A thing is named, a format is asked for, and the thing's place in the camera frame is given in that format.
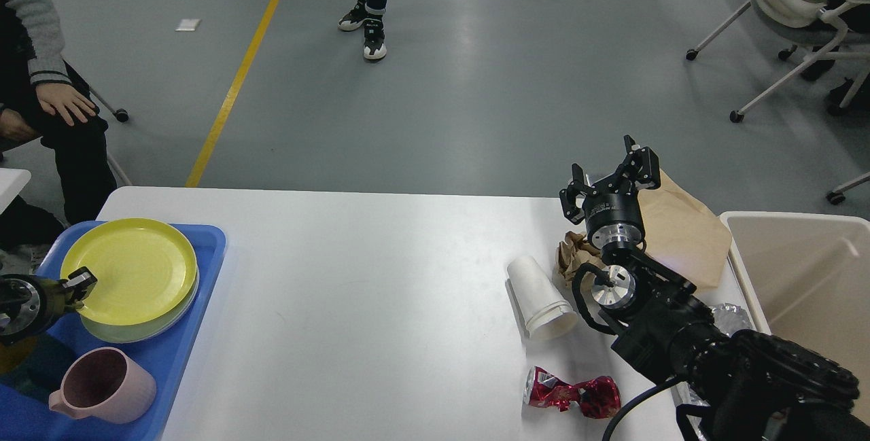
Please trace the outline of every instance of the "crumpled brown paper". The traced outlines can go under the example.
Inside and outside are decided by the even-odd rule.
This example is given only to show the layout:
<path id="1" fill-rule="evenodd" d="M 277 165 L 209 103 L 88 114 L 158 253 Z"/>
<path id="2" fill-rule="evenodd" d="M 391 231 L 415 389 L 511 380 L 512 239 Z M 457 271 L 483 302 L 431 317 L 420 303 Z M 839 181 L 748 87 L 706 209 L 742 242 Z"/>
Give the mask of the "crumpled brown paper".
<path id="1" fill-rule="evenodd" d="M 565 278 L 565 283 L 571 283 L 574 274 L 584 262 L 591 262 L 599 268 L 604 267 L 604 262 L 600 258 L 601 252 L 593 248 L 585 240 L 586 237 L 586 234 L 569 231 L 565 234 L 565 240 L 559 243 L 559 248 L 556 249 L 557 270 Z"/>
<path id="2" fill-rule="evenodd" d="M 641 190 L 638 201 L 646 230 L 646 254 L 698 289 L 716 288 L 731 246 L 728 228 L 664 171 L 661 187 Z M 585 234 L 569 232 L 556 250 L 557 270 L 570 283 L 584 262 L 604 267 L 599 255 L 599 250 L 585 242 Z"/>

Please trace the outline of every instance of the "chair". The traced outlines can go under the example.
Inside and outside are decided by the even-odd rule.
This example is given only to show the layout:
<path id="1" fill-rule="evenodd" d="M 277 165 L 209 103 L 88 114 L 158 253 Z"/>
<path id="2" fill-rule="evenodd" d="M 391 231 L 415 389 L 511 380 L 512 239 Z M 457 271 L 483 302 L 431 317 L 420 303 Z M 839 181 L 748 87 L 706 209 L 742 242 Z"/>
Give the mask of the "chair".
<path id="1" fill-rule="evenodd" d="M 103 106 L 109 109 L 109 111 L 111 111 L 112 113 L 112 116 L 114 116 L 115 119 L 117 119 L 119 122 L 124 123 L 130 119 L 130 115 L 127 113 L 127 110 L 112 109 L 111 105 L 109 103 L 106 103 L 106 100 L 103 99 L 102 96 L 97 94 L 97 92 L 94 91 L 93 87 L 90 87 L 90 93 L 93 94 L 97 98 L 97 100 L 99 100 L 100 103 L 103 104 Z M 3 162 L 3 159 L 5 158 L 3 156 L 4 152 L 15 149 L 15 147 L 24 145 L 25 143 L 30 143 L 31 141 L 37 140 L 37 138 L 39 137 L 34 137 L 33 139 L 28 141 L 10 141 L 9 139 L 4 139 L 3 137 L 0 137 L 0 162 Z M 118 164 L 118 161 L 115 160 L 111 153 L 109 153 L 108 149 L 106 150 L 106 160 L 108 160 L 109 167 L 111 168 L 112 172 L 117 175 L 118 179 L 120 179 L 125 186 L 133 186 L 133 183 L 131 183 L 130 178 L 127 177 L 124 169 L 121 168 L 121 165 Z"/>
<path id="2" fill-rule="evenodd" d="M 728 17 L 714 32 L 710 33 L 704 41 L 686 52 L 687 60 L 694 60 L 714 38 L 724 31 L 737 17 L 740 17 L 749 7 L 758 14 L 765 26 L 773 30 L 777 35 L 792 42 L 792 47 L 779 53 L 780 60 L 786 60 L 795 53 L 798 47 L 813 48 L 822 46 L 817 52 L 805 55 L 804 59 L 784 75 L 779 81 L 774 82 L 770 88 L 759 94 L 741 109 L 730 113 L 730 120 L 734 123 L 743 121 L 746 112 L 760 103 L 771 93 L 791 81 L 795 76 L 803 72 L 817 60 L 861 60 L 867 66 L 861 70 L 852 83 L 851 89 L 843 97 L 842 101 L 829 111 L 832 115 L 844 112 L 852 98 L 858 92 L 860 85 L 870 73 L 870 52 L 832 52 L 833 49 L 848 45 L 870 44 L 870 33 L 855 33 L 849 30 L 848 25 L 842 19 L 842 14 L 857 5 L 870 5 L 870 0 L 846 0 L 841 5 L 836 5 L 829 10 L 827 0 L 749 0 L 743 3 L 730 17 Z M 833 29 L 819 29 L 816 20 L 833 27 Z"/>

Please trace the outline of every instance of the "yellow floor line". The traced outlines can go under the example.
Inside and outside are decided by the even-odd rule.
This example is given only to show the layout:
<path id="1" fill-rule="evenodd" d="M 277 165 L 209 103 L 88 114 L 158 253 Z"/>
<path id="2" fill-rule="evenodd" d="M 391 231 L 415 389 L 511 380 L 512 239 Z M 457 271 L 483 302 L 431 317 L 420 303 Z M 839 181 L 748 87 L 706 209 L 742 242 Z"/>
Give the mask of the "yellow floor line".
<path id="1" fill-rule="evenodd" d="M 189 177 L 187 177 L 187 183 L 184 184 L 187 188 L 195 188 L 196 186 L 199 186 L 199 180 L 203 177 L 205 166 L 208 165 L 209 159 L 211 159 L 211 153 L 214 152 L 215 145 L 218 144 L 218 138 L 220 138 L 220 134 L 224 130 L 226 120 L 230 117 L 230 111 L 232 110 L 233 105 L 236 104 L 236 98 L 239 96 L 239 91 L 242 89 L 242 85 L 245 84 L 245 77 L 248 76 L 248 71 L 251 69 L 251 63 L 254 61 L 254 57 L 257 56 L 257 51 L 260 48 L 266 30 L 269 29 L 269 23 L 271 22 L 273 14 L 275 14 L 277 2 L 279 1 L 280 0 L 270 0 L 269 5 L 263 13 L 263 19 L 260 20 L 257 32 L 254 33 L 254 38 L 251 39 L 251 45 L 248 45 L 248 51 L 245 52 L 245 58 L 242 60 L 242 65 L 239 66 L 239 70 L 236 71 L 236 77 L 232 80 L 230 91 L 227 92 L 226 98 L 224 98 L 224 104 L 221 104 L 220 112 L 217 113 L 217 118 L 215 119 L 214 124 L 211 125 L 208 137 L 205 137 L 203 148 L 199 151 L 199 157 L 196 157 L 193 169 L 190 171 Z"/>

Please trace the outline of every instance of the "blue tray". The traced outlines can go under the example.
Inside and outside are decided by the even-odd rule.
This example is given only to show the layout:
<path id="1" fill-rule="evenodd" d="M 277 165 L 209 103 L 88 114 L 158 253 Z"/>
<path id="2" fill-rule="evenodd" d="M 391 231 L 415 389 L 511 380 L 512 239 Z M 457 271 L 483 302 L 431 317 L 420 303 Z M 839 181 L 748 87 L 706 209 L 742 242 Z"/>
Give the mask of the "blue tray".
<path id="1" fill-rule="evenodd" d="M 75 240 L 103 222 L 81 222 L 60 234 L 46 261 L 37 270 L 41 277 L 59 278 L 60 267 Z M 49 410 L 47 405 L 0 385 L 0 439 L 3 441 L 152 441 L 158 439 L 175 400 L 193 340 L 224 261 L 226 236 L 211 225 L 172 225 L 188 238 L 196 252 L 199 289 L 190 310 L 166 332 L 141 342 L 112 345 L 141 364 L 158 383 L 152 407 L 136 421 L 113 425 L 100 419 L 74 421 Z M 50 335 L 81 355 L 108 345 L 91 336 L 78 314 L 67 314 L 49 329 Z"/>

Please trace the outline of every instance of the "mug handle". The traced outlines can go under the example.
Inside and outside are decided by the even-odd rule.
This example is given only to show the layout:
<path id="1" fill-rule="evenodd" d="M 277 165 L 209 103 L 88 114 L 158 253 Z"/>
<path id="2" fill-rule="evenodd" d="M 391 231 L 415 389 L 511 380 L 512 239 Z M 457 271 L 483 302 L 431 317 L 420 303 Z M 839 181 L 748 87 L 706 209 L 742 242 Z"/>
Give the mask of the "mug handle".
<path id="1" fill-rule="evenodd" d="M 55 412 L 59 412 L 65 416 L 72 417 L 72 419 L 84 419 L 87 417 L 87 414 L 81 413 L 81 411 L 76 411 L 69 407 L 69 405 L 63 401 L 63 396 L 60 391 L 53 391 L 52 394 L 49 395 L 49 410 L 53 410 Z"/>

